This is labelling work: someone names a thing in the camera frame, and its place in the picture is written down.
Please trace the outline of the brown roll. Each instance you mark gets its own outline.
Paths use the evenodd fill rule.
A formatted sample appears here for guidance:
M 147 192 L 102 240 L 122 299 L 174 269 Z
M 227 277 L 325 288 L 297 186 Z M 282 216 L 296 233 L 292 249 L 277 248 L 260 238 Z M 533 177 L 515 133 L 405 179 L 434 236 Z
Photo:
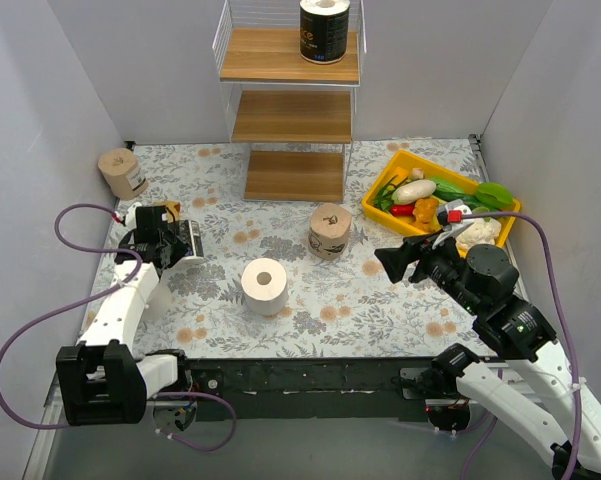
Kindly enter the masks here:
M 98 159 L 97 166 L 114 196 L 120 200 L 132 200 L 149 186 L 137 157 L 127 148 L 104 153 Z
M 323 203 L 311 215 L 308 245 L 311 253 L 324 260 L 338 258 L 347 246 L 352 214 L 340 205 Z

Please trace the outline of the black roll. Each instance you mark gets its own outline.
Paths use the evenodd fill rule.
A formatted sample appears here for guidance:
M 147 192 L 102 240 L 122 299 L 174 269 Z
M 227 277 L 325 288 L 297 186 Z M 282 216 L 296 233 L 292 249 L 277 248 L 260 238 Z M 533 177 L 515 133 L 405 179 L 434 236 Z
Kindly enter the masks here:
M 175 233 L 179 240 L 176 246 L 176 264 L 202 264 L 205 261 L 199 224 L 193 220 L 178 220 Z
M 346 52 L 350 2 L 305 1 L 300 6 L 300 53 L 316 64 L 333 64 Z

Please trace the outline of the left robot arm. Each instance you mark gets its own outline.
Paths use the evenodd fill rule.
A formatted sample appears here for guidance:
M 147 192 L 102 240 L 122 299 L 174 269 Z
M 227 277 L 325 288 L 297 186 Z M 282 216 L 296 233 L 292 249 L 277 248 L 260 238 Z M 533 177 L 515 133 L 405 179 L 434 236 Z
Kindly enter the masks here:
M 185 398 L 193 386 L 184 353 L 167 350 L 138 360 L 132 353 L 142 316 L 156 297 L 162 273 L 191 252 L 183 222 L 165 206 L 136 204 L 114 250 L 112 292 L 74 346 L 56 356 L 64 413 L 71 426 L 136 424 L 159 392 Z

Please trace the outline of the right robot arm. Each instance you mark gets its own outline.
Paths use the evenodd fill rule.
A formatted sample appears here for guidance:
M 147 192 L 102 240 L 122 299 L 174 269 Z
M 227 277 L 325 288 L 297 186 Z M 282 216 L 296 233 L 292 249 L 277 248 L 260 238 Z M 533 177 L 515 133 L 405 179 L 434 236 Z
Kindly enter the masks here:
M 477 245 L 461 256 L 452 238 L 435 244 L 420 236 L 375 256 L 391 282 L 414 264 L 410 282 L 430 279 L 455 300 L 473 316 L 479 339 L 540 401 L 505 384 L 459 343 L 437 355 L 422 380 L 444 397 L 461 394 L 482 404 L 536 450 L 554 478 L 601 479 L 601 404 L 587 386 L 574 385 L 574 363 L 544 315 L 515 294 L 519 273 L 502 249 Z

